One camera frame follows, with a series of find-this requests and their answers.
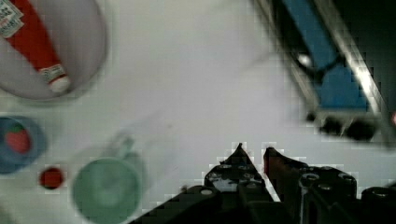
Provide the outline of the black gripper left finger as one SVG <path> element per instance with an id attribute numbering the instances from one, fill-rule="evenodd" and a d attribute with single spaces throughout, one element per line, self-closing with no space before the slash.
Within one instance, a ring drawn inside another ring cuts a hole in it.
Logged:
<path id="1" fill-rule="evenodd" d="M 272 200 L 262 175 L 238 144 L 202 185 L 182 190 L 129 224 L 253 224 L 249 207 Z"/>

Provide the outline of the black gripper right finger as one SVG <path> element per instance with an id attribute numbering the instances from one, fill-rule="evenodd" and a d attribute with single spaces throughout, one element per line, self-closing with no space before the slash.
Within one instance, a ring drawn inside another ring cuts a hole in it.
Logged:
<path id="1" fill-rule="evenodd" d="M 298 224 L 396 224 L 395 186 L 358 192 L 357 179 L 330 166 L 310 166 L 272 147 L 264 173 Z"/>

